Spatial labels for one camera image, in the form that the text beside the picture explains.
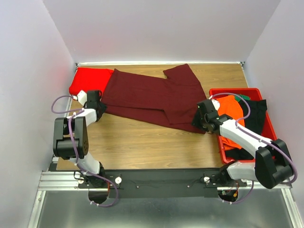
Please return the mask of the maroon t shirt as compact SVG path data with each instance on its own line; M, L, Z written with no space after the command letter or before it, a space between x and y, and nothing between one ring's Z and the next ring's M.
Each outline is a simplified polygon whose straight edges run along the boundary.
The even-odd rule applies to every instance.
M159 126L204 133L192 120L206 96L187 64L164 70L165 78L115 69L102 95L108 114Z

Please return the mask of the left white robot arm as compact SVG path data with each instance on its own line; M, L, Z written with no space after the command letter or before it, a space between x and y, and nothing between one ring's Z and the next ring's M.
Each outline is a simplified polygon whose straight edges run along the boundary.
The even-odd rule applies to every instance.
M109 185L105 180L105 169L89 152L87 131L87 127L98 122L107 109L107 106L101 102L102 91L81 90L77 95L69 97L80 103L81 107L62 112L56 111L55 103L64 96L55 99L51 106L53 113L67 115L54 121L53 154L72 162L79 169L80 177L77 179L79 182L94 188L105 187Z

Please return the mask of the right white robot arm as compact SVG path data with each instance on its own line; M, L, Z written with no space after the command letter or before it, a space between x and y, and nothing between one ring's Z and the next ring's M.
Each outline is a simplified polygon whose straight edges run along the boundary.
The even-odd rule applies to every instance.
M199 102L193 120L202 130L232 140L254 158L251 162L233 161L223 166L220 170L222 181L251 180L272 189L279 184L292 184L297 179L296 167L284 141L265 138L232 117L219 115L214 100Z

